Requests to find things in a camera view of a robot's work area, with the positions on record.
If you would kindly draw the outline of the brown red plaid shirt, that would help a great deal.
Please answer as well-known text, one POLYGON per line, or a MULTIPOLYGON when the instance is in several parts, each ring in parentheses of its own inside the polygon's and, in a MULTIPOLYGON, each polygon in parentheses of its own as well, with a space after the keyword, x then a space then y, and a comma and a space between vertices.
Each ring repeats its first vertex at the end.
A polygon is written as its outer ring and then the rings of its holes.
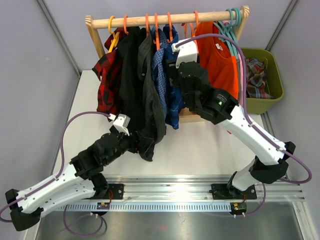
POLYGON ((265 57, 247 58, 246 97, 255 99, 274 99, 267 83, 268 60, 265 57))

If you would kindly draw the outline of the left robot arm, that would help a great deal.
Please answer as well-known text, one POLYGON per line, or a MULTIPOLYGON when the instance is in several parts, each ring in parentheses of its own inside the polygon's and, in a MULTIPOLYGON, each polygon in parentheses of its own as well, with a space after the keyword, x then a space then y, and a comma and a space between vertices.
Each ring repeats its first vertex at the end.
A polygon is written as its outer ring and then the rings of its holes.
POLYGON ((10 189, 5 197, 10 205, 11 222, 16 231, 27 230, 52 211, 82 199, 103 199, 109 184, 104 167, 125 152, 142 151, 138 137, 124 133, 106 133, 81 151, 63 167, 25 190, 10 189))

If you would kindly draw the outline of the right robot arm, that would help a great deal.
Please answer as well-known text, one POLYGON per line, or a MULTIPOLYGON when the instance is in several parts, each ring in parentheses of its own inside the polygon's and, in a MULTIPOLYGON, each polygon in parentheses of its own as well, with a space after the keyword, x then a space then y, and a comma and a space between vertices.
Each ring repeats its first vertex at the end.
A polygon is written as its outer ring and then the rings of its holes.
POLYGON ((240 199, 245 191, 258 182, 272 184, 287 172, 289 156, 296 148, 293 142, 282 142, 246 116, 239 102, 226 90, 210 86, 208 71, 195 61, 177 64, 166 61, 167 75, 173 86, 180 89, 189 111, 214 125, 225 128, 254 152, 254 160, 236 171, 223 193, 240 199))

